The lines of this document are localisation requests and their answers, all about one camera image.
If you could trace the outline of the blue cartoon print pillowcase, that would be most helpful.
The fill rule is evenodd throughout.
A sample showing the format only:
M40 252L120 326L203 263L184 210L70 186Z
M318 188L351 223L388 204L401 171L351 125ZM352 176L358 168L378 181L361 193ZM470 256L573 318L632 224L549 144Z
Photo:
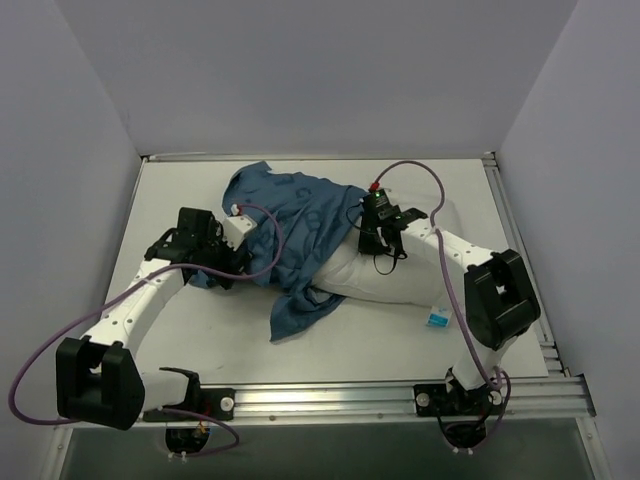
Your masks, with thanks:
M256 278L261 287L283 290L270 314L270 340L297 335L335 311L345 300L313 286L313 277L351 232L348 215L365 191L296 173L275 173L258 162L234 173L224 191L222 208L250 204L257 228L246 240L252 255L248 272L273 268Z

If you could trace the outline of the white pillow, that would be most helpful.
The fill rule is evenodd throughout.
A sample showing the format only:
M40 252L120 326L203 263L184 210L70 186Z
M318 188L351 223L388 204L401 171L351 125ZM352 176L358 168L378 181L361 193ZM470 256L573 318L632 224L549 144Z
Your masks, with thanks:
M374 257L359 253L357 228L361 223L361 207L351 207L347 215L350 230L313 276L314 288L379 303L450 306L437 264L417 256L394 262L387 256Z

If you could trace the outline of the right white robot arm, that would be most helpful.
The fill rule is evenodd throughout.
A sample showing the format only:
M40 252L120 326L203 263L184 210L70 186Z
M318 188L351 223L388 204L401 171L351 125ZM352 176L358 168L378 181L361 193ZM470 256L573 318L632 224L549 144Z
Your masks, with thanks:
M455 412L469 411L480 400L480 387L500 387L503 355L541 315L523 258L512 249L474 245L416 208L403 211L383 189L370 191L361 205L361 242L369 244L368 253L398 253L440 268L466 344L450 369L444 400Z

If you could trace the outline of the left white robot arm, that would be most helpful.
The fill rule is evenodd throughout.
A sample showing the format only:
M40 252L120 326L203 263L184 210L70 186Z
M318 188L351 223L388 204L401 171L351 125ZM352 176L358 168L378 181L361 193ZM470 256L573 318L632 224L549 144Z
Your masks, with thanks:
M256 226L240 213L217 220L210 211L181 208L176 226L146 250L132 293L81 338L57 347L59 415L127 430L153 410L167 408L179 419L201 412L197 373L179 367L144 372L136 354L164 307L198 273L209 269L208 280L231 288L249 262L243 243Z

